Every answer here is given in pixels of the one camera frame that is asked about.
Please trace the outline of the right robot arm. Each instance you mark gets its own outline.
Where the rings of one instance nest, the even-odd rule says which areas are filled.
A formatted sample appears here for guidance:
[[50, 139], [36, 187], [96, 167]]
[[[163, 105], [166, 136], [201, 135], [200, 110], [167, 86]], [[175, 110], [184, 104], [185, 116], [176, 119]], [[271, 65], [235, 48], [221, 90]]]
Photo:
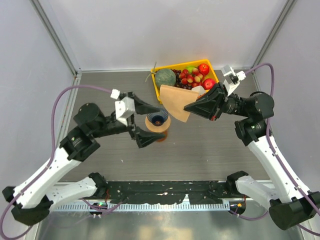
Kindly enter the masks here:
[[272, 96], [265, 92], [256, 91], [243, 98], [228, 94], [223, 85], [216, 84], [184, 110], [210, 121], [217, 120], [221, 114], [243, 117], [234, 123], [236, 135], [262, 164], [274, 189], [238, 171], [227, 177], [226, 191], [232, 197], [252, 198], [268, 210], [278, 228], [287, 230], [319, 213], [320, 193], [310, 191], [279, 150], [269, 124], [274, 106]]

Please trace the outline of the wooden ring collar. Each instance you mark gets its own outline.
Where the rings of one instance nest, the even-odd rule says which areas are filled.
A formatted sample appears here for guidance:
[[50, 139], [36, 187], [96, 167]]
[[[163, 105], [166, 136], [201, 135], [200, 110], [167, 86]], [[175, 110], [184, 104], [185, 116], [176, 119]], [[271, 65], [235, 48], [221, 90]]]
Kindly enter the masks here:
[[154, 133], [164, 133], [167, 131], [171, 125], [171, 117], [169, 116], [168, 119], [162, 125], [154, 125], [148, 118], [145, 118], [145, 125], [148, 130]]

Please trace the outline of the brown paper coffee filter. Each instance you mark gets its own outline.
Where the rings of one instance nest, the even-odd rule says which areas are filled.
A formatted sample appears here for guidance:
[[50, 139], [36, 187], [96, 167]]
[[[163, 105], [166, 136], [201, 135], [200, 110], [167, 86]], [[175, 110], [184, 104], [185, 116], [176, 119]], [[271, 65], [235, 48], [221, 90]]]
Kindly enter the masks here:
[[167, 112], [178, 121], [186, 123], [190, 113], [184, 110], [186, 105], [194, 103], [199, 96], [196, 91], [178, 88], [175, 86], [161, 85], [160, 100]]

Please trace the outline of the orange coffee filter box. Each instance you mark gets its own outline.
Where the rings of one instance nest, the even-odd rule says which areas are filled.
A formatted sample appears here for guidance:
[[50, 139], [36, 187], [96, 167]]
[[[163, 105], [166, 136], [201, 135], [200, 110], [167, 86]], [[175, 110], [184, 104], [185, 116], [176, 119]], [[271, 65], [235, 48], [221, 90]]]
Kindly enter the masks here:
[[207, 93], [207, 91], [201, 85], [193, 87], [191, 91], [197, 93], [197, 98], [200, 98]]

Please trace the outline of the orange glass carafe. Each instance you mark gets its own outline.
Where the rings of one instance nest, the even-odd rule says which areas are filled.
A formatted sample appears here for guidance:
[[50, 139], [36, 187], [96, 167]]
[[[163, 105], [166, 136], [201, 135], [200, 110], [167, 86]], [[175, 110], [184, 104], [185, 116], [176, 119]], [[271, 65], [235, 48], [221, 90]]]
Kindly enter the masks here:
[[168, 137], [168, 130], [162, 132], [161, 134], [162, 134], [162, 138], [157, 139], [157, 140], [156, 140], [157, 142], [163, 142], [163, 141], [165, 141], [165, 140], [167, 139], [167, 137]]

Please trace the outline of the blue plastic dripper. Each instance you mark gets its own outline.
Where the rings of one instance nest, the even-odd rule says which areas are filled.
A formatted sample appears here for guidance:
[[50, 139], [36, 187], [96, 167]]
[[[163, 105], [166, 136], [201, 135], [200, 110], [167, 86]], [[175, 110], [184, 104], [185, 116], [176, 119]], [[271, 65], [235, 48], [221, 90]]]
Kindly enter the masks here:
[[148, 113], [146, 117], [155, 126], [161, 126], [168, 119], [169, 113], [166, 109], [160, 108], [158, 112]]

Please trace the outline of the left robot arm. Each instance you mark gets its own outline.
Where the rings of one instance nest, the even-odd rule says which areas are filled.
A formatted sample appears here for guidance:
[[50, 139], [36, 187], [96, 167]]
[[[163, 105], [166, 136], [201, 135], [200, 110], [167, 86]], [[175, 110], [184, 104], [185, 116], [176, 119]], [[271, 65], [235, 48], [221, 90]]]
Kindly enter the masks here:
[[135, 114], [158, 113], [159, 107], [142, 101], [133, 92], [119, 93], [115, 99], [115, 110], [109, 116], [95, 103], [82, 105], [73, 118], [77, 126], [61, 140], [53, 157], [24, 183], [2, 191], [5, 200], [13, 204], [11, 213], [16, 221], [33, 226], [61, 205], [87, 197], [102, 199], [107, 194], [107, 182], [97, 172], [61, 190], [54, 189], [64, 175], [100, 147], [97, 138], [129, 133], [137, 146], [144, 148], [164, 137], [162, 133], [144, 131], [135, 124]]

